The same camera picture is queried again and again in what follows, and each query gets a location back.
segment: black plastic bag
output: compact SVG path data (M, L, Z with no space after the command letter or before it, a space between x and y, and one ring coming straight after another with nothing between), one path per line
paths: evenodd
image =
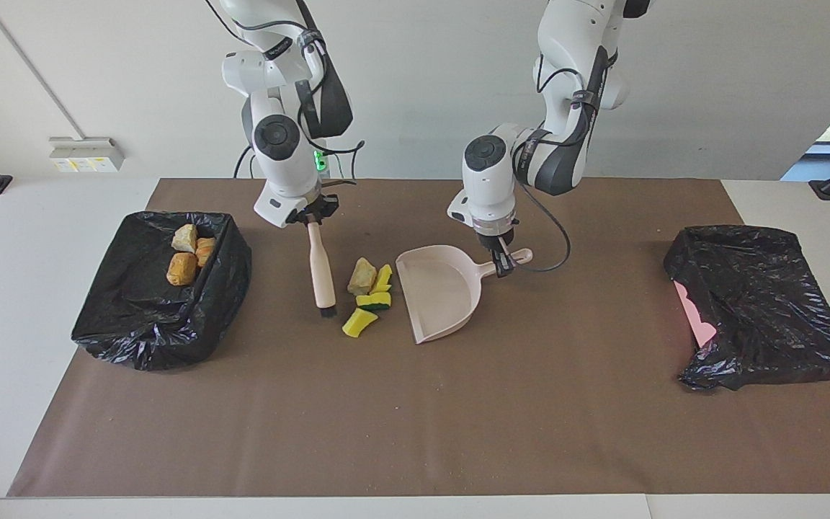
M191 286L165 279L175 230L194 223L217 239ZM248 291L251 249L221 213L130 214L105 253L72 340L113 364L161 371L197 364L217 348Z
M717 329L679 376L688 387L830 381L830 308L795 234L689 227L665 272Z

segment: wooden brush handle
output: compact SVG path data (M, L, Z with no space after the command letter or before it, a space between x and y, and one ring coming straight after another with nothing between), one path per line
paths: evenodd
M329 254L322 245L322 234L318 223L306 226L309 232L309 270L313 275L313 292L316 294L316 306L330 309L335 306L335 283L332 280L332 268Z

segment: bread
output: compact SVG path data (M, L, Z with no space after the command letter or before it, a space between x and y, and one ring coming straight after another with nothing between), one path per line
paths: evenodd
M171 257L165 279L174 286L188 286L197 277L197 256L190 252L179 252Z
M171 248L182 252L197 252L197 226L188 223L175 231L175 237L171 239Z
M217 239L197 239L197 266L204 268L210 260L210 255L213 254L213 247L216 247Z

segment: wall outlet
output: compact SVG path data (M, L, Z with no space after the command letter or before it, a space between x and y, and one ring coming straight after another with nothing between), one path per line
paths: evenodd
M50 160L63 173L117 173L124 164L124 154L109 138L51 138Z

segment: table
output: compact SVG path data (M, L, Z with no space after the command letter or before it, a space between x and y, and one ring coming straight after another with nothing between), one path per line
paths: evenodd
M75 321L92 273L118 221L145 207L154 179L90 177L20 179L0 197L0 498L9 487L37 424L73 354L67 329ZM802 184L726 182L742 218L800 236L811 268L830 303L830 204L820 203ZM48 227L63 226L59 234ZM52 246L40 251L40 236ZM58 244L73 244L72 257ZM40 257L14 269L16 251ZM48 306L31 306L47 287ZM39 339L23 345L24 329ZM723 502L725 508L711 503ZM704 516L746 517L830 515L830 496L550 496L531 498L293 499L293 500L0 500L0 516L53 516L152 510L152 515L202 516L208 510L240 516L583 516L683 517L694 509Z

